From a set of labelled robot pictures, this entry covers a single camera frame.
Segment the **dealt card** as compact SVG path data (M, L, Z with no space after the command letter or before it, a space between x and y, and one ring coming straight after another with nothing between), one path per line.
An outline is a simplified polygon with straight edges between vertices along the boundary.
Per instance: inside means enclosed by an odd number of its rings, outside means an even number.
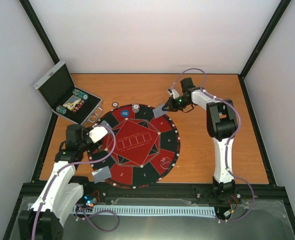
M168 113L168 111L163 110L164 106L165 106L165 103L162 103L161 105L159 105L158 107L155 107L152 110L155 119L157 119L163 115L166 115Z
M95 184L104 182L105 180L112 177L110 168L108 166L94 170L91 174Z

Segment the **single hundred chip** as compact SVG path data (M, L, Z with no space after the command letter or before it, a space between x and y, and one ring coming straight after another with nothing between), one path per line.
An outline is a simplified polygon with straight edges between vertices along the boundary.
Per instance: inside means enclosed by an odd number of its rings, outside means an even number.
M116 108L116 107L119 106L119 103L118 103L118 102L113 102L113 103L112 103L112 106L113 106L114 108Z

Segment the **blue small blind button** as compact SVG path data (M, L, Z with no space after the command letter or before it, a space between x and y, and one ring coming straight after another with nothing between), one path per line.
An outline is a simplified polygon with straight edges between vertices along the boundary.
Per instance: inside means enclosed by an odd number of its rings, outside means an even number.
M129 115L130 115L130 112L126 109L122 110L120 112L120 115L123 117L123 118L127 118Z

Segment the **blue orange ten chip stack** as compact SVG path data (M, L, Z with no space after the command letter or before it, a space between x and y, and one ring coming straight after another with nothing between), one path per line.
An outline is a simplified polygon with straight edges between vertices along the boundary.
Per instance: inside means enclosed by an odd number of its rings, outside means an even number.
M140 105L139 104L133 104L132 105L132 111L136 114L140 111Z

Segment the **clear dealer button disc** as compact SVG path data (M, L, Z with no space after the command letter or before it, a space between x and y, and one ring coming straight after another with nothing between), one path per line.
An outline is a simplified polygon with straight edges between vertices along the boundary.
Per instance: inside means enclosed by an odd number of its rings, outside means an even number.
M159 165L162 169L168 170L172 167L172 160L169 157L164 156L159 160Z

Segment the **blue playing card deck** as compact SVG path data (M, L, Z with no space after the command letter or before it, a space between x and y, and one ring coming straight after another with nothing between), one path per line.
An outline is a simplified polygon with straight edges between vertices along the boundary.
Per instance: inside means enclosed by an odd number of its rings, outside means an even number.
M107 121L105 121L105 120L100 121L98 124L99 124L100 126L106 126L106 127L108 127L108 128L111 128L111 126L109 125L109 123L108 123Z

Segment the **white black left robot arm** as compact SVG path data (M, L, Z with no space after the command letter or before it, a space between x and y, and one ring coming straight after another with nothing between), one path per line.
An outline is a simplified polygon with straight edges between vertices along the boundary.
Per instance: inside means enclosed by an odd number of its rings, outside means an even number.
M61 240L65 222L78 200L87 201L92 189L83 183L71 182L84 153L94 148L111 129L104 125L84 127L69 125L66 140L55 156L51 175L41 194L28 210L18 216L22 240Z

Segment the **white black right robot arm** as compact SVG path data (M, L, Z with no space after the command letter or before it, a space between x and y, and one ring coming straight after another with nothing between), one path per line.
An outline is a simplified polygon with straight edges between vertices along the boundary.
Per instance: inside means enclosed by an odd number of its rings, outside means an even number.
M169 98L162 107L166 112L183 111L188 105L206 110L206 129L214 144L215 169L213 174L213 199L225 201L235 192L235 177L232 168L232 146L239 129L240 116L230 99L213 96L203 87L196 87L188 77L180 81L182 95L173 89L167 90Z

